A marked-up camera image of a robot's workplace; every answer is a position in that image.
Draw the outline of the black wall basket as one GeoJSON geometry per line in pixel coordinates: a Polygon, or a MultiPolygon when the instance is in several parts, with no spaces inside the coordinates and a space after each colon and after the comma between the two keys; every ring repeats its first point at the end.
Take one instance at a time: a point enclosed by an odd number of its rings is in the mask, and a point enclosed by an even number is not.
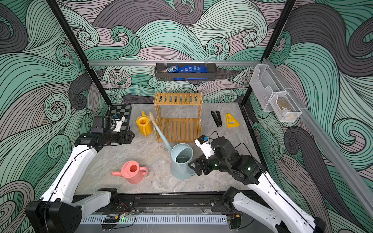
{"type": "Polygon", "coordinates": [[[203,65],[201,63],[179,63],[179,64],[170,64],[167,65],[167,67],[164,66],[162,63],[157,63],[154,69],[155,77],[159,81],[193,81],[193,80],[216,80],[217,78],[217,66],[215,63],[210,63],[207,66],[203,65]],[[171,66],[178,66],[184,67],[184,66],[205,66],[208,68],[208,73],[160,73],[162,70],[164,70],[167,67],[171,66]]]}

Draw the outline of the black stapler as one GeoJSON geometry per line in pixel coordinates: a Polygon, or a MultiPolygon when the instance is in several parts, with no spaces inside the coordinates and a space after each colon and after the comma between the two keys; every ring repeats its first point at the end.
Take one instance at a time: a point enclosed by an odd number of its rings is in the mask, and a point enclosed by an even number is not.
{"type": "Polygon", "coordinates": [[[217,127],[222,126],[221,114],[219,111],[211,111],[211,115],[217,127]]]}

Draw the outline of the blue snack bag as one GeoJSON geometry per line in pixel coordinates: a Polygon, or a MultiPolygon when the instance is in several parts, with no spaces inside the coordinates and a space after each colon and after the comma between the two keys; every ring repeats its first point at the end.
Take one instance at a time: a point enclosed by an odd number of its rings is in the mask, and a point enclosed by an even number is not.
{"type": "Polygon", "coordinates": [[[208,73],[208,68],[205,66],[184,66],[178,68],[178,73],[208,73]]]}

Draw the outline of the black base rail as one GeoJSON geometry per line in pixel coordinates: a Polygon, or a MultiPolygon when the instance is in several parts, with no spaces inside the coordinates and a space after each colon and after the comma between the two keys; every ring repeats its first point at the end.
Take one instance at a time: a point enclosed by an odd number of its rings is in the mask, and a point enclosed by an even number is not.
{"type": "Polygon", "coordinates": [[[182,193],[138,193],[114,195],[109,205],[99,212],[120,213],[123,210],[151,211],[160,208],[197,209],[201,211],[233,213],[235,208],[224,200],[224,191],[182,192],[182,193]]]}

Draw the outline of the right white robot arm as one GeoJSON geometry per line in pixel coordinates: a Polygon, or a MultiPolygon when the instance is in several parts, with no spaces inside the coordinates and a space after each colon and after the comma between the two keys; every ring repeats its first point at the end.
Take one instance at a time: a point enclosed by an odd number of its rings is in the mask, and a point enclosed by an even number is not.
{"type": "Polygon", "coordinates": [[[271,178],[265,167],[251,153],[240,154],[232,143],[221,136],[211,140],[202,135],[195,140],[203,155],[188,166],[199,176],[213,170],[227,172],[236,181],[254,191],[266,204],[262,205],[234,187],[223,195],[226,208],[251,216],[274,233],[324,233],[325,222],[299,207],[271,178]]]}

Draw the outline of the aluminium wall rail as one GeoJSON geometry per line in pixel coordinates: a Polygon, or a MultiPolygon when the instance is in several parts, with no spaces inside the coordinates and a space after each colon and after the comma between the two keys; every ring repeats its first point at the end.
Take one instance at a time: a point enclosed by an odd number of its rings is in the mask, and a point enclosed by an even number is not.
{"type": "Polygon", "coordinates": [[[155,66],[157,63],[164,64],[165,67],[170,64],[179,63],[201,63],[208,65],[215,63],[217,67],[251,67],[261,64],[260,61],[228,61],[228,60],[217,60],[217,61],[197,61],[197,60],[88,60],[90,66],[155,66]]]}
{"type": "Polygon", "coordinates": [[[322,128],[315,117],[310,113],[310,111],[305,107],[305,105],[299,99],[299,96],[286,82],[283,76],[276,69],[275,65],[268,59],[263,59],[262,64],[269,66],[275,82],[280,85],[280,90],[284,90],[290,98],[290,102],[295,105],[297,109],[301,112],[301,119],[315,137],[317,144],[321,150],[327,155],[328,160],[335,166],[336,170],[339,172],[341,177],[349,185],[350,189],[353,191],[356,198],[361,203],[362,207],[369,214],[370,217],[373,216],[373,192],[367,186],[367,184],[360,177],[358,172],[353,168],[350,162],[345,158],[342,151],[337,147],[337,145],[332,141],[331,137],[322,128]]]}

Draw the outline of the small candy packet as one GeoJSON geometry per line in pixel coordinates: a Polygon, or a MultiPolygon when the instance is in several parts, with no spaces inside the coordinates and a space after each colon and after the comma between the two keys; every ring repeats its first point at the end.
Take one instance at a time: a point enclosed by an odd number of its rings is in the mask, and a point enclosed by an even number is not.
{"type": "Polygon", "coordinates": [[[178,70],[179,70],[178,66],[171,66],[171,67],[165,68],[160,73],[176,73],[178,72],[178,70]]]}

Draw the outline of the black grey chessboard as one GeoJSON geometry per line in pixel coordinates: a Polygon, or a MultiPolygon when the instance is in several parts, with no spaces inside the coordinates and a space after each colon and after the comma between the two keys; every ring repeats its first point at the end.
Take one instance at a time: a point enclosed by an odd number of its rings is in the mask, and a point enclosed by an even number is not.
{"type": "Polygon", "coordinates": [[[123,120],[121,125],[121,130],[125,131],[128,130],[128,122],[130,119],[132,107],[130,104],[125,105],[113,105],[109,109],[109,116],[117,115],[120,120],[123,120]]]}

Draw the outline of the aluminium wall rail back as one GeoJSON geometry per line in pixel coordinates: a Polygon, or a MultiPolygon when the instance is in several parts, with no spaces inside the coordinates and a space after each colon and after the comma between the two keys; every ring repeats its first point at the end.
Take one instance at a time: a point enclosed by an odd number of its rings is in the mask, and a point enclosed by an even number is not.
{"type": "Polygon", "coordinates": [[[155,66],[157,63],[164,64],[165,67],[170,64],[179,63],[201,63],[208,65],[215,63],[217,67],[251,67],[261,64],[260,61],[228,61],[228,60],[217,60],[217,61],[197,61],[197,60],[88,60],[90,66],[155,66]]]}

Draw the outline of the yellow plastic watering can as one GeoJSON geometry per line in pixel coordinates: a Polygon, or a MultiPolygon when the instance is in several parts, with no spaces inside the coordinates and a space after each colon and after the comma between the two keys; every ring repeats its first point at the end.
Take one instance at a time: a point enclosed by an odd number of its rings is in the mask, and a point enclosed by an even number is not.
{"type": "Polygon", "coordinates": [[[145,137],[148,137],[153,132],[152,123],[144,111],[142,111],[141,115],[137,118],[136,124],[140,133],[145,137]]]}

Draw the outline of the pink plastic watering can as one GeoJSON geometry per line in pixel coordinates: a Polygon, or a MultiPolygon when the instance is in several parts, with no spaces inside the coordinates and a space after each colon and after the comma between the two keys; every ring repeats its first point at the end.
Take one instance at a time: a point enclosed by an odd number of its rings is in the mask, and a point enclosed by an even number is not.
{"type": "Polygon", "coordinates": [[[146,167],[141,167],[137,161],[132,160],[126,162],[122,166],[121,171],[115,171],[111,174],[113,176],[125,178],[130,184],[138,184],[144,179],[148,172],[146,167]]]}

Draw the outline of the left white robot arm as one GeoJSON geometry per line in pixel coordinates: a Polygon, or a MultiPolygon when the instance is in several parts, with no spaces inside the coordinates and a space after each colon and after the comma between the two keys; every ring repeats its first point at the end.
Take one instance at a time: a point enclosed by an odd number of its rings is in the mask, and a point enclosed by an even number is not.
{"type": "Polygon", "coordinates": [[[74,194],[92,160],[104,147],[123,145],[135,135],[128,131],[124,115],[95,117],[89,133],[81,134],[67,162],[38,201],[25,213],[37,233],[73,233],[81,221],[97,210],[119,202],[115,188],[101,188],[74,202],[74,194]]]}

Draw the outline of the yellow triangular stand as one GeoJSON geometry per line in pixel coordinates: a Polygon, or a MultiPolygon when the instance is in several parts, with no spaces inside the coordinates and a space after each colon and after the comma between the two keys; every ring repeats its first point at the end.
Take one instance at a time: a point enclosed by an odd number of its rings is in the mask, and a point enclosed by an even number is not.
{"type": "Polygon", "coordinates": [[[225,117],[228,128],[235,128],[240,126],[240,123],[230,113],[225,114],[225,117]]]}

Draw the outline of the wooden slatted shelf rack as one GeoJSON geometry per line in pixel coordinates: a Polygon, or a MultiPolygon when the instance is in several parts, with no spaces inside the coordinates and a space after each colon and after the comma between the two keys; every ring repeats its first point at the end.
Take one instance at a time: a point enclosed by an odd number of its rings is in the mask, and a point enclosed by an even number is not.
{"type": "Polygon", "coordinates": [[[201,93],[161,93],[154,97],[156,124],[169,142],[194,142],[202,132],[201,93]]]}

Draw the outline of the light blue long-spout watering can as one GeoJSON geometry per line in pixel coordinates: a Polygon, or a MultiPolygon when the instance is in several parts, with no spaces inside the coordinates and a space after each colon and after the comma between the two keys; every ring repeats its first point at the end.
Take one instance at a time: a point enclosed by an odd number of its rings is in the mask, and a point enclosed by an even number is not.
{"type": "Polygon", "coordinates": [[[170,152],[172,159],[171,174],[179,180],[186,180],[195,175],[195,171],[192,170],[188,165],[193,158],[192,147],[185,143],[179,143],[172,147],[166,137],[163,135],[161,129],[158,127],[154,114],[149,112],[148,117],[170,152]]]}

